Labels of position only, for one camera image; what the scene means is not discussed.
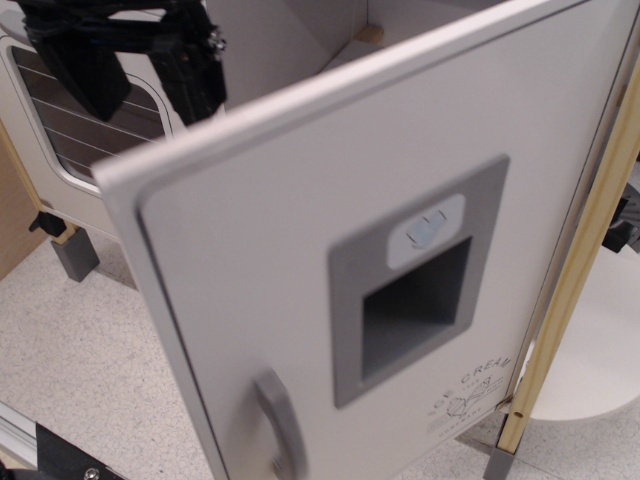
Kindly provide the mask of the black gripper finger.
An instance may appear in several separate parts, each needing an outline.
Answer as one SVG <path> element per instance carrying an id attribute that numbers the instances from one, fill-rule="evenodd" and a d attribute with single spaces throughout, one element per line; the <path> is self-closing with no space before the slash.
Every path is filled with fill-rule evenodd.
<path id="1" fill-rule="evenodd" d="M 199 49 L 160 48 L 149 53 L 174 111 L 185 126 L 212 117 L 227 99 L 222 62 Z"/>
<path id="2" fill-rule="evenodd" d="M 32 45 L 50 72 L 92 116 L 108 121 L 132 90 L 116 54 L 85 39 L 39 39 Z"/>

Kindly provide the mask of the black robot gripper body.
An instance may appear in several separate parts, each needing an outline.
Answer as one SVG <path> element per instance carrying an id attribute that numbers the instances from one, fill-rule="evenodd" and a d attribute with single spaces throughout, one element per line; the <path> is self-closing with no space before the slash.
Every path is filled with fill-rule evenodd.
<path id="1" fill-rule="evenodd" d="M 94 45 L 145 53 L 157 37 L 175 35 L 188 46 L 225 50 L 219 28 L 200 1 L 20 1 L 30 40 L 81 33 Z M 120 13 L 161 10 L 157 21 L 117 19 Z"/>

